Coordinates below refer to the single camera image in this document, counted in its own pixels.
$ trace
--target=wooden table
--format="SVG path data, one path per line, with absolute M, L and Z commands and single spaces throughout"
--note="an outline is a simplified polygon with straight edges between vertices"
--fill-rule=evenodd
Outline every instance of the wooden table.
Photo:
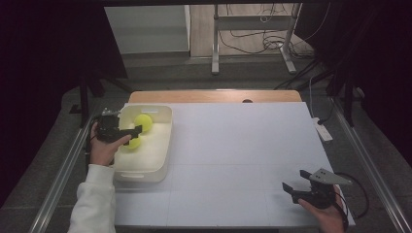
M 136 91 L 129 103 L 256 103 L 301 102 L 295 90 L 170 90 Z

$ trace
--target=plastic container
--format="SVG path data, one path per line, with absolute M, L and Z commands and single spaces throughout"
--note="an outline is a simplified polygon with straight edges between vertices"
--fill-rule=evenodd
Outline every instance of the plastic container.
M 172 109 L 157 105 L 126 105 L 119 114 L 119 128 L 134 128 L 134 119 L 149 115 L 151 130 L 141 133 L 141 144 L 131 150 L 121 146 L 115 154 L 115 179 L 124 182 L 157 183 L 167 175 L 172 133 Z

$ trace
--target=gray floor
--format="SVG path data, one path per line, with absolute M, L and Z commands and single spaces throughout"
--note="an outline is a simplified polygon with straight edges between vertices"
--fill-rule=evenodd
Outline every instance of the gray floor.
M 221 73 L 210 74 L 210 59 L 190 59 L 185 56 L 140 57 L 129 55 L 124 58 L 129 80 L 125 83 L 142 90 L 163 89 L 271 89 L 278 83 L 288 80 L 285 64 L 279 56 L 273 57 L 224 57 Z M 298 60 L 296 66 L 302 69 L 308 61 Z M 118 87 L 105 83 L 107 90 L 104 98 L 90 96 L 91 107 L 102 106 L 119 109 L 127 102 L 128 94 Z M 312 109 L 315 117 L 327 117 L 331 105 L 325 94 L 327 81 L 312 88 Z M 300 92 L 309 106 L 309 91 Z M 46 197 L 55 174 L 60 168 L 67 151 L 78 132 L 79 115 L 68 114 L 73 104 L 79 104 L 79 91 L 67 92 L 62 99 L 61 112 L 49 137 L 40 148 L 33 163 L 26 171 L 17 187 L 0 210 L 1 232 L 27 232 Z M 412 217 L 412 169 L 404 161 L 394 146 L 372 123 L 359 102 L 354 104 L 354 122 L 363 143 L 377 164 L 405 214 Z M 361 167 L 358 156 L 336 115 L 325 123 L 334 140 L 324 144 L 326 154 L 334 171 L 345 172 L 356 177 L 368 192 L 370 208 L 368 214 L 356 220 L 357 226 L 348 232 L 396 232 L 391 219 L 376 194 L 366 173 Z M 76 203 L 76 189 L 85 178 L 85 161 L 82 156 L 65 186 L 51 217 L 47 232 L 66 232 L 69 218 Z M 344 194 L 353 214 L 358 214 L 364 201 L 358 188 L 344 188 Z M 211 232 L 210 230 L 160 230 L 118 228 L 118 232 Z M 213 232 L 275 232 L 270 230 L 219 230 Z M 280 232 L 318 232 L 317 229 L 281 229 Z

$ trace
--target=table leg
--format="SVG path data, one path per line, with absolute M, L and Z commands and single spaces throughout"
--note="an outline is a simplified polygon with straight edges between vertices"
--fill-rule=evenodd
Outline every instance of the table leg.
M 296 73 L 296 68 L 294 68 L 293 62 L 291 60 L 291 52 L 289 50 L 289 43 L 291 42 L 291 37 L 294 31 L 294 27 L 296 25 L 297 14 L 299 13 L 300 3 L 296 3 L 293 8 L 291 20 L 289 21 L 289 28 L 288 32 L 286 33 L 285 42 L 280 48 L 281 54 L 285 60 L 286 66 L 288 67 L 288 71 L 290 74 Z
M 219 15 L 218 15 L 218 5 L 215 5 L 215 15 L 214 19 L 214 31 L 213 31 L 213 52 L 212 52 L 212 75 L 217 75 L 219 73 L 219 43 L 218 43 L 218 33 L 219 33 Z

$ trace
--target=human hand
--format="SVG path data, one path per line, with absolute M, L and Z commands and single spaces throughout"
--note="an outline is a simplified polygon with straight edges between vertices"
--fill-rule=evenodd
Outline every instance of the human hand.
M 116 151 L 118 148 L 127 143 L 131 139 L 131 135 L 126 135 L 117 141 L 108 144 L 102 141 L 97 140 L 96 130 L 97 122 L 93 124 L 91 127 L 90 132 L 90 144 L 91 144 L 91 155 L 90 155 L 90 163 L 102 166 L 108 166 L 115 156 Z
M 334 190 L 336 193 L 340 193 L 339 188 L 334 185 Z M 310 212 L 318 220 L 321 229 L 325 233 L 343 233 L 343 221 L 342 216 L 335 207 L 330 206 L 324 210 L 318 209 L 312 206 L 309 202 L 299 199 L 299 204 Z M 342 208 L 342 200 L 340 196 L 336 194 L 336 203 Z

